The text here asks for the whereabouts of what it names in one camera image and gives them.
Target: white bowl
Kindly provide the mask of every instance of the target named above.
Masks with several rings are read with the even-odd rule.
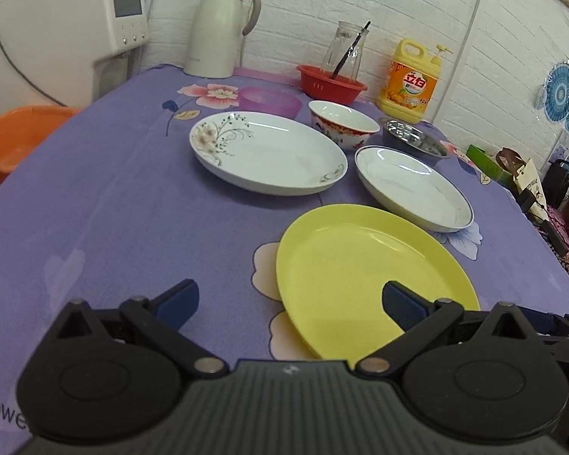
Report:
[[[370,145],[355,155],[358,176],[386,209],[420,228],[455,232],[474,221],[466,197],[438,171],[410,155]]]
[[[325,100],[313,100],[308,106],[313,128],[328,136],[342,150],[360,148],[371,135],[379,132],[376,121],[347,106]]]

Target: screw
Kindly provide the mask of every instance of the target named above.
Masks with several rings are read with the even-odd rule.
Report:
[[[194,361],[194,368],[201,373],[217,373],[225,366],[226,363],[218,357],[201,357]]]
[[[390,369],[390,361],[381,357],[366,357],[359,366],[365,373],[383,373]]]

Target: thermos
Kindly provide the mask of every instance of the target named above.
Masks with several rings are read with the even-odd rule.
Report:
[[[185,73],[206,78],[232,76],[242,36],[253,30],[261,11],[261,0],[251,1],[253,10],[242,32],[242,0],[200,1],[192,24]]]

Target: floral plate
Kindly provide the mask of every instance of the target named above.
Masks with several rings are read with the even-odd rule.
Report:
[[[201,164],[240,188],[309,195],[343,178],[347,159],[308,126],[264,113],[219,113],[196,123],[190,145]]]

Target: red colander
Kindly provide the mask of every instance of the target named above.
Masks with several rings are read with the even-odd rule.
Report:
[[[339,104],[351,104],[361,91],[366,90],[364,83],[350,78],[322,71],[318,66],[298,65],[302,74],[302,91],[313,99],[330,100]]]

